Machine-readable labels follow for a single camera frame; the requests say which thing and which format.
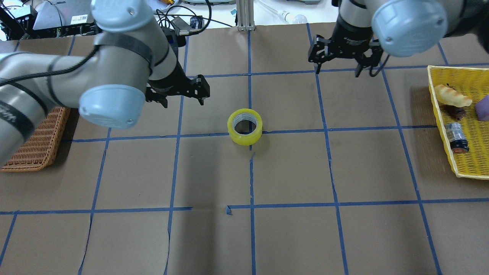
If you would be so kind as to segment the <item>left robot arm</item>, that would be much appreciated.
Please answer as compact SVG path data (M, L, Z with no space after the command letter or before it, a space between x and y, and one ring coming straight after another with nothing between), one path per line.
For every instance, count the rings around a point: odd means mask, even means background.
M182 95L203 105L210 97L202 75L187 77L144 0L93 0L91 15L102 32L86 57L1 54L1 165L57 106L129 129L148 101L166 107L167 96Z

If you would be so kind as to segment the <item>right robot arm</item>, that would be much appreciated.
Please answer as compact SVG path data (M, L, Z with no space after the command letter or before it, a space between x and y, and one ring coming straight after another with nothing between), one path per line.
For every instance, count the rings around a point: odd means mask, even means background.
M488 51L487 0L333 0L338 17L330 38L313 38L308 61L316 74L334 59L357 62L362 70L384 68L381 57L411 57L442 38L474 34Z

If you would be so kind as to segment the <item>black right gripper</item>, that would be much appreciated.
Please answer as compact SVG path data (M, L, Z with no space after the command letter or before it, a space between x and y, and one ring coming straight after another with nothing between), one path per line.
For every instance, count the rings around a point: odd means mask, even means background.
M373 72L373 68L379 65L384 49L379 42L371 42L373 30L371 26L354 26L344 18L338 17L332 36L325 39L321 35L316 35L313 43L308 50L308 62L313 63L315 74L319 74L321 66L332 59L355 59L357 67L355 77L358 78L361 72L368 68L369 75L376 77L384 68L384 65ZM365 55L367 50L371 50L370 57Z

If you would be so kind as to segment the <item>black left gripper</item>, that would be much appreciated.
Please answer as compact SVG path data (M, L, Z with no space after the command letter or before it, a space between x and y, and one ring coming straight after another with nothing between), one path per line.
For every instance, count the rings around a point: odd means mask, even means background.
M197 99L201 106L204 100L210 97L210 85L204 75L188 78L177 61L173 71L160 79L149 79L149 87L146 88L146 102L159 103L163 108L168 108L166 96L183 95L190 99Z

